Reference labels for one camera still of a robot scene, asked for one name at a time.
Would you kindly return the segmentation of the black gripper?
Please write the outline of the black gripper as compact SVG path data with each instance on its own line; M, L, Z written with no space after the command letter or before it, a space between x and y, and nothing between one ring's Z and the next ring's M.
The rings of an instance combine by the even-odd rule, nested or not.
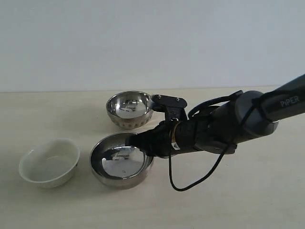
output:
M131 135L129 146L138 148L147 156L161 158L196 151L213 153L214 139L208 135L208 125L205 118L162 121L153 130Z

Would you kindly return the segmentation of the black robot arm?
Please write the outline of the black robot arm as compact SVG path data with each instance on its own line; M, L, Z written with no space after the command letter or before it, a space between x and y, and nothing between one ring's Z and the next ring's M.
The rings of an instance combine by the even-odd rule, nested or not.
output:
M268 92L237 91L214 98L186 112L187 102L155 94L151 108L165 114L155 128L126 138L149 156L206 151L233 154L237 145L272 134L278 122L305 111L305 78L299 76Z

